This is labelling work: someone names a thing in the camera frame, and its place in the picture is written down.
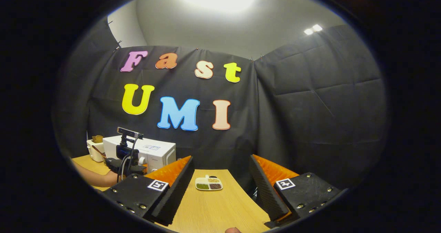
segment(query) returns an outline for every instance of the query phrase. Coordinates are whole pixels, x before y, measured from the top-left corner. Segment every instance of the blue letter m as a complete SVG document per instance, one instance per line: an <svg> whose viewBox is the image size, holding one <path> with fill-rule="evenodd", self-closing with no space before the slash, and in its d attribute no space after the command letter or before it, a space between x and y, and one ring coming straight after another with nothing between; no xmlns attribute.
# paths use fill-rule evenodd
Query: blue letter m
<svg viewBox="0 0 441 233"><path fill-rule="evenodd" d="M176 101L172 97L162 97L160 101L162 102L162 114L161 121L158 123L159 128L170 128L170 123L168 122L168 118L170 117L170 121L175 129L178 128L183 119L184 122L181 125L181 129L185 131L197 131L196 109L200 104L199 100L188 99L181 109L178 109Z"/></svg>

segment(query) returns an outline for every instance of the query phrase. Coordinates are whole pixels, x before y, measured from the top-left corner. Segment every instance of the yellow letter u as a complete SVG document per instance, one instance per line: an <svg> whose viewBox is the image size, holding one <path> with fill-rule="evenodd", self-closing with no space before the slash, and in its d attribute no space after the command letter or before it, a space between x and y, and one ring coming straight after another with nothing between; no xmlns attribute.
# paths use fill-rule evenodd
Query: yellow letter u
<svg viewBox="0 0 441 233"><path fill-rule="evenodd" d="M125 92L123 96L123 110L128 114L139 115L145 112L148 106L148 99L150 99L150 93L155 90L152 85L143 85L141 89L144 91L142 93L142 99L139 106L133 106L133 95L138 89L137 84L126 84L124 86Z"/></svg>

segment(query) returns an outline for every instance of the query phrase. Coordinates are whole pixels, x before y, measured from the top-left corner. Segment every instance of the black fabric backdrop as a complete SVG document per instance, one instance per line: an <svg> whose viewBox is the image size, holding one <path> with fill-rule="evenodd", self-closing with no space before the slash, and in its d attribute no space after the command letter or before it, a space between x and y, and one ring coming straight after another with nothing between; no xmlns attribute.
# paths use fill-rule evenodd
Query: black fabric backdrop
<svg viewBox="0 0 441 233"><path fill-rule="evenodd" d="M111 35L107 25L102 32ZM54 107L54 128L62 150L72 157L87 154L89 138L117 135L122 126L146 138L176 143L177 158L194 156L197 169L228 169L248 193L254 189L248 172L255 153L298 173L314 172L339 189L352 186L377 161L386 125L386 96L379 69L362 41L349 26L324 29L281 46L259 60L183 47L145 46L115 50L81 44L61 76L60 96ZM128 73L119 70L129 52L148 51ZM178 54L173 69L156 69L159 56ZM212 62L214 76L194 75L200 60ZM224 64L236 62L240 82L225 79ZM153 85L147 110L124 112L124 85ZM175 98L180 108L197 99L197 131L161 129L163 96ZM214 100L231 102L231 128L212 128Z"/></svg>

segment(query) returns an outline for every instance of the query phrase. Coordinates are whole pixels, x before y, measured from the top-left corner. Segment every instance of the white appliance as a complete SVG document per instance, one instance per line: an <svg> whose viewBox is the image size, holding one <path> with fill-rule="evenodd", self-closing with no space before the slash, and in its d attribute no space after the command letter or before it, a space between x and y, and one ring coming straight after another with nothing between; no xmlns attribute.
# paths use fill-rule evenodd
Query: white appliance
<svg viewBox="0 0 441 233"><path fill-rule="evenodd" d="M121 135L103 138L104 151L107 158L115 158L116 146L121 142ZM127 141L127 147L133 144ZM138 139L135 149L139 150L139 164L147 163L147 173L156 171L174 161L176 161L176 144L172 142L161 142L151 139Z"/></svg>

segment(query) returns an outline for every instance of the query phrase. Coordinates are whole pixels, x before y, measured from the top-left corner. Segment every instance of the foam letter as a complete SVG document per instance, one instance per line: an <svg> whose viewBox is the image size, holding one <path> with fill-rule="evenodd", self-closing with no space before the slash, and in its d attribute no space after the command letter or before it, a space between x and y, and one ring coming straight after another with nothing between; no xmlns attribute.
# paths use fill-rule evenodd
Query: foam letter
<svg viewBox="0 0 441 233"><path fill-rule="evenodd" d="M156 62L155 67L158 69L162 68L174 68L176 65L176 59L178 59L178 55L175 53L167 53L163 54L159 57L159 61Z"/></svg>
<svg viewBox="0 0 441 233"><path fill-rule="evenodd" d="M155 87L152 85L143 85L141 89L142 92L142 99L139 106L133 106L133 95L135 93L135 90L138 89L137 84L126 84L124 86L125 92L123 96L123 110L127 112L128 114L133 115L139 115L145 112L148 106L148 99L150 99L150 93L155 90Z"/></svg>
<svg viewBox="0 0 441 233"><path fill-rule="evenodd" d="M236 64L236 62L227 63L224 65L224 68L227 69L225 72L225 78L227 78L227 81L237 83L240 81L239 77L236 77L236 71L240 72L241 68L239 68Z"/></svg>
<svg viewBox="0 0 441 233"><path fill-rule="evenodd" d="M129 53L129 58L127 59L126 64L124 65L123 68L121 68L121 72L131 72L133 70L132 65L134 64L135 66L139 64L139 62L141 61L142 57L146 57L148 54L147 51L132 51Z"/></svg>
<svg viewBox="0 0 441 233"><path fill-rule="evenodd" d="M196 77L203 79L210 79L213 76L213 63L206 61L199 61L196 64L196 69L194 70L194 74Z"/></svg>
<svg viewBox="0 0 441 233"><path fill-rule="evenodd" d="M170 121L175 129L178 128L183 119L184 122L181 125L181 129L185 131L197 131L196 109L200 104L199 100L188 99L181 109L178 109L176 101L172 97L162 97L160 101L162 102L162 112L161 121L158 123L159 128L170 128L170 123L168 122L168 118L170 117Z"/></svg>
<svg viewBox="0 0 441 233"><path fill-rule="evenodd" d="M230 101L227 100L215 100L213 101L214 106L216 106L216 120L213 124L213 129L215 130L228 130L231 125L228 123L228 106L230 106Z"/></svg>

